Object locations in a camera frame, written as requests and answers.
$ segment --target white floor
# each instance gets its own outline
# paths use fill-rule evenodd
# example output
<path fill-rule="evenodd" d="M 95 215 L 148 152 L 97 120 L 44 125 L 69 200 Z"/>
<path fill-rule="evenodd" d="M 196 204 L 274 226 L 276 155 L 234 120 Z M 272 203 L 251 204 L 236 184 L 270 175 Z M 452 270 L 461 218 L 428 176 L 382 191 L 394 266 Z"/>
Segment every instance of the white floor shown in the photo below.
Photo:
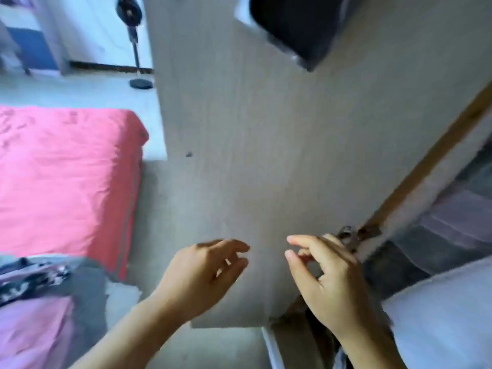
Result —
<path fill-rule="evenodd" d="M 166 239 L 173 230 L 168 200 L 168 168 L 157 93 L 136 91 L 133 75 L 77 72 L 61 79 L 0 73 L 0 104 L 49 107 L 116 107 L 135 111 L 150 134 L 135 212 L 127 283 L 148 296 L 173 253 Z M 260 329 L 191 329 L 183 326 L 151 361 L 150 368 L 268 369 L 270 361 Z"/>
<path fill-rule="evenodd" d="M 85 70 L 60 78 L 0 73 L 0 104 L 130 109 L 150 134 L 144 146 L 144 159 L 165 160 L 157 90 L 131 88 L 128 80 L 134 77 L 135 74 Z"/>

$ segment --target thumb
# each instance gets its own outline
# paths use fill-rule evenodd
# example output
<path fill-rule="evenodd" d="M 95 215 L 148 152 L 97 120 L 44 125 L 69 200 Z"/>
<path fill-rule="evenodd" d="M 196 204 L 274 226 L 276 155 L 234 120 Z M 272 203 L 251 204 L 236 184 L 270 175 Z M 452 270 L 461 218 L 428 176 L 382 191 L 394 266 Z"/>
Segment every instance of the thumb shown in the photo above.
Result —
<path fill-rule="evenodd" d="M 309 272 L 304 265 L 303 261 L 299 259 L 299 256 L 292 251 L 287 250 L 285 252 L 285 257 L 289 263 L 290 272 L 292 273 L 292 278 L 296 282 L 297 288 L 303 295 L 304 299 L 306 296 L 311 295 L 315 292 L 316 287 L 319 286 L 317 279 Z"/>
<path fill-rule="evenodd" d="M 216 290 L 219 298 L 223 297 L 231 286 L 234 285 L 247 265 L 248 260 L 246 258 L 241 258 L 231 266 L 227 267 L 225 271 L 217 277 L 215 282 L 217 283 Z"/>

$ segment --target black stand fan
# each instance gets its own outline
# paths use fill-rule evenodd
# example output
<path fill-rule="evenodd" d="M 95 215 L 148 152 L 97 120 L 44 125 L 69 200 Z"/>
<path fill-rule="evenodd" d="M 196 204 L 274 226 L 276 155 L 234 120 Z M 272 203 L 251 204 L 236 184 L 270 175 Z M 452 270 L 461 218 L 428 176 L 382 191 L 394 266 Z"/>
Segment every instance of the black stand fan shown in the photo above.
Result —
<path fill-rule="evenodd" d="M 140 60 L 138 59 L 138 35 L 137 27 L 142 21 L 142 9 L 138 6 L 137 0 L 116 0 L 116 12 L 118 17 L 128 27 L 128 36 L 133 46 L 133 55 L 135 55 L 135 65 L 137 66 L 137 79 L 130 80 L 130 86 L 135 89 L 151 89 L 153 84 L 150 80 L 140 77 Z"/>

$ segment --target person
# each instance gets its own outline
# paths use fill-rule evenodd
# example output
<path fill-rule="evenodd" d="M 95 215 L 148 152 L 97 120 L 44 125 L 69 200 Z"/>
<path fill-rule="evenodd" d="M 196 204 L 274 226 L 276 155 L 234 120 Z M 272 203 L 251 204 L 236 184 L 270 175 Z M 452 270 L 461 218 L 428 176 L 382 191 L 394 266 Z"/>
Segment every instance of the person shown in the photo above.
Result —
<path fill-rule="evenodd" d="M 341 343 L 355 369 L 405 369 L 394 341 L 375 322 L 359 262 L 333 235 L 290 235 L 292 277 L 312 313 Z M 72 369 L 143 368 L 174 332 L 226 294 L 248 266 L 249 246 L 216 240 L 179 250 L 160 284 Z M 324 274 L 306 268 L 317 261 Z"/>

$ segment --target mattress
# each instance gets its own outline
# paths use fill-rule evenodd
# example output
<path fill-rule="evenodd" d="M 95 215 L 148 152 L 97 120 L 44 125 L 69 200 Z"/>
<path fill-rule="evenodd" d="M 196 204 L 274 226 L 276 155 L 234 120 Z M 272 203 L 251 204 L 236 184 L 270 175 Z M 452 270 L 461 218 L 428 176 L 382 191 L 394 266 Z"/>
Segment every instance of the mattress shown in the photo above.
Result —
<path fill-rule="evenodd" d="M 87 256 L 123 279 L 148 138 L 128 110 L 0 105 L 0 253 Z"/>

